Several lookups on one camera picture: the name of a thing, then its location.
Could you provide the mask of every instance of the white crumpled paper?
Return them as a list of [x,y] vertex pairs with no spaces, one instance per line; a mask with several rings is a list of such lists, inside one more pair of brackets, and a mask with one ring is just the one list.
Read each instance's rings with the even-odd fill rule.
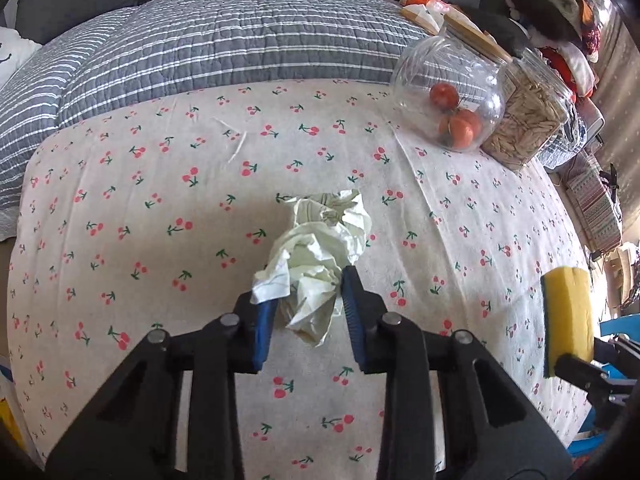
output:
[[342,313],[342,269],[364,252],[371,218],[358,190],[287,203],[293,205],[293,227],[273,243],[266,268],[255,273],[252,303],[281,298],[287,328],[318,346]]

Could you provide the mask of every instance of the container of snacks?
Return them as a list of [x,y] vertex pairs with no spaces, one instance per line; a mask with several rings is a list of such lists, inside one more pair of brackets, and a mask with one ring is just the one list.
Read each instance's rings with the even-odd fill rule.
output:
[[566,103],[571,91],[528,49],[506,70],[505,84],[514,91],[502,121],[482,149],[510,170],[519,171],[568,120]]
[[511,57],[478,30],[445,16],[438,36],[407,47],[391,78],[402,114],[432,143],[468,152],[500,123],[500,80]]

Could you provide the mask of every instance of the curtain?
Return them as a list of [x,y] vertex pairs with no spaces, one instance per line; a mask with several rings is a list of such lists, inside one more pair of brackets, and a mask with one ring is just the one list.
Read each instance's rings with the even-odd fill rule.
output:
[[591,99],[606,124],[596,157],[604,170],[610,163],[618,170],[626,230],[640,218],[640,52],[615,12],[603,30],[599,54],[593,68],[600,83]]

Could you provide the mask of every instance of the sponge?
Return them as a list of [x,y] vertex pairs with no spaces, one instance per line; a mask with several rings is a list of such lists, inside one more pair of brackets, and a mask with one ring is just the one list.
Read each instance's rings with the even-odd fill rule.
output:
[[563,354],[593,361],[590,277],[584,269],[558,267],[542,276],[545,309],[545,377]]

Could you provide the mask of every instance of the gray striped quilt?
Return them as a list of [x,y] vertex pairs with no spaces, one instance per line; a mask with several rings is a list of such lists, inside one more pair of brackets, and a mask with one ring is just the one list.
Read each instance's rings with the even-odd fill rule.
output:
[[263,80],[388,82],[425,32],[390,0],[154,0],[44,46],[0,90],[0,240],[25,166],[59,128],[169,94]]

